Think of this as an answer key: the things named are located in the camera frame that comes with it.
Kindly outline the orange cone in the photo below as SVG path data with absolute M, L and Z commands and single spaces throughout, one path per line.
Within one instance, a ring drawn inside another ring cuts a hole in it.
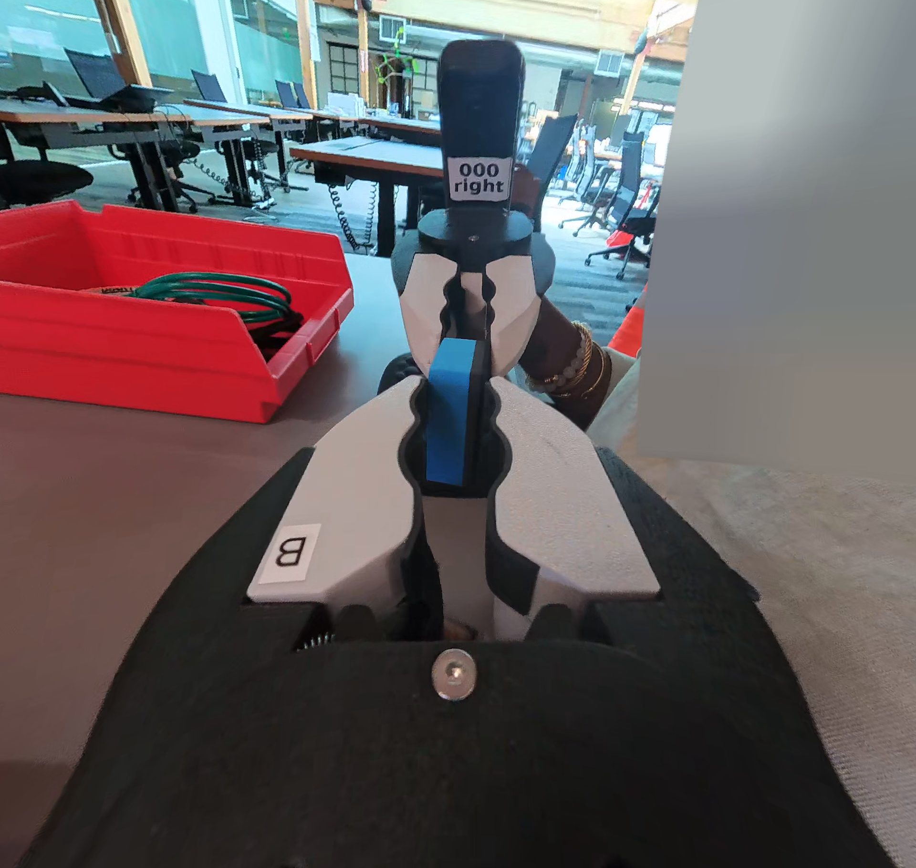
M 607 347 L 617 353 L 636 359 L 643 342 L 643 325 L 647 287 L 625 307 L 623 321 L 612 336 Z

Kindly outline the wooden post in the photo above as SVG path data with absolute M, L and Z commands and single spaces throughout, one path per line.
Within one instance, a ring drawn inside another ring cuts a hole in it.
M 311 106 L 320 105 L 316 84 L 314 45 L 312 44 L 312 0 L 295 0 L 297 34 L 302 62 L 302 83 Z
M 100 0 L 104 9 L 110 48 L 124 79 L 131 84 L 153 85 L 145 50 L 139 36 L 130 0 Z

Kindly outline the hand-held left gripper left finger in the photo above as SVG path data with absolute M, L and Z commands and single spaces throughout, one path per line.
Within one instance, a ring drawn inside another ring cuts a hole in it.
M 321 437 L 247 589 L 253 602 L 396 608 L 418 534 L 404 449 L 418 427 L 412 375 Z

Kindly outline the blue block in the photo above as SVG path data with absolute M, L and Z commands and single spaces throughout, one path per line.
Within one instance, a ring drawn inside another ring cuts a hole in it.
M 428 375 L 426 477 L 436 484 L 463 487 L 468 407 L 476 341 L 446 338 Z

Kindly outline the black office chair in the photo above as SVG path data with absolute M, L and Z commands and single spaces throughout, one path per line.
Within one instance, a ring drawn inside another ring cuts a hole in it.
M 647 245 L 644 256 L 646 259 L 649 258 L 651 239 L 655 231 L 660 186 L 654 180 L 649 181 L 648 200 L 640 192 L 643 187 L 643 146 L 644 134 L 624 134 L 621 167 L 614 193 L 605 197 L 604 191 L 601 191 L 597 198 L 604 202 L 606 208 L 603 219 L 603 226 L 608 233 L 605 245 L 603 249 L 592 252 L 585 258 L 585 264 L 589 266 L 595 257 L 605 260 L 618 257 L 620 266 L 615 273 L 618 281 L 624 279 L 626 268 L 637 251 L 637 241 L 641 240 Z
M 537 181 L 537 191 L 531 206 L 531 221 L 535 233 L 541 232 L 544 198 L 562 161 L 566 147 L 573 138 L 573 131 L 578 121 L 576 114 L 547 118 L 526 164 L 527 170 Z
M 1 210 L 69 197 L 93 183 L 93 174 L 77 165 L 15 159 L 6 129 L 1 128 Z

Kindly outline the person's right forearm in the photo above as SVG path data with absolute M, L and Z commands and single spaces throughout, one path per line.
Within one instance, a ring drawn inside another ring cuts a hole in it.
M 549 400 L 558 412 L 585 431 L 612 390 L 613 371 L 613 358 L 609 349 L 593 344 L 591 358 L 582 378 L 571 389 L 555 393 Z

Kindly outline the red plastic bin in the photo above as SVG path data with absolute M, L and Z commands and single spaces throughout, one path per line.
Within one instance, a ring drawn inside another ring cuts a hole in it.
M 299 325 L 260 348 L 231 303 L 79 292 L 177 274 L 268 280 Z M 353 306 L 330 233 L 72 200 L 2 212 L 2 394 L 267 423 Z

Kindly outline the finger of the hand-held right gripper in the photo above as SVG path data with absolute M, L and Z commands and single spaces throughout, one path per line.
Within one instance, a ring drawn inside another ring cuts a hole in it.
M 491 374 L 505 376 L 519 362 L 539 318 L 531 256 L 505 256 L 487 265 Z
M 423 375 L 450 329 L 449 289 L 458 275 L 456 262 L 434 254 L 415 254 L 406 272 L 399 304 L 412 359 Z

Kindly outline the wooden top desk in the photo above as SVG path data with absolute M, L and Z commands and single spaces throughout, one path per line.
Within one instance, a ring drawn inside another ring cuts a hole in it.
M 247 176 L 241 148 L 244 139 L 258 139 L 269 127 L 266 116 L 238 113 L 226 105 L 165 103 L 151 113 L 121 114 L 60 106 L 51 102 L 3 98 L 3 129 L 34 128 L 40 137 L 37 149 L 73 149 L 86 146 L 122 146 L 132 168 L 139 201 L 144 209 L 178 212 L 177 188 L 166 164 L 161 143 L 173 140 L 177 129 L 201 134 L 208 145 L 225 143 L 228 165 L 235 169 L 243 203 L 251 201 L 243 186 Z
M 312 164 L 314 179 L 327 187 L 368 182 L 376 190 L 376 253 L 388 258 L 396 244 L 396 188 L 406 187 L 406 228 L 418 223 L 419 194 L 443 179 L 441 151 L 402 142 L 347 137 L 292 146 L 290 157 Z
M 309 129 L 310 112 L 203 99 L 186 99 L 182 105 L 194 113 L 192 123 L 204 140 L 220 149 L 228 173 L 224 185 L 237 205 L 266 210 L 275 188 L 308 190 L 289 180 L 285 141 Z

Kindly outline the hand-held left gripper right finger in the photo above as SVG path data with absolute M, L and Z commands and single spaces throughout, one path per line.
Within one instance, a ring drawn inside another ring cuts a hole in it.
M 550 605 L 579 620 L 594 601 L 656 599 L 658 578 L 590 438 L 504 378 L 487 393 L 503 459 L 487 497 L 495 638 L 523 639 Z

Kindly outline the person's right hand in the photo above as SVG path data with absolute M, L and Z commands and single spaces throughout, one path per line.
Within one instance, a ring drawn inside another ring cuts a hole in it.
M 521 354 L 520 367 L 534 382 L 571 380 L 578 357 L 584 355 L 583 333 L 546 297 L 526 348 Z

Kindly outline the black laptop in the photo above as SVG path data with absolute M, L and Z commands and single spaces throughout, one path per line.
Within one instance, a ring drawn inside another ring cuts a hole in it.
M 88 94 L 66 95 L 67 104 L 73 107 L 98 108 L 115 114 L 151 114 L 175 93 L 170 88 L 127 83 L 110 56 L 69 49 L 64 53 Z

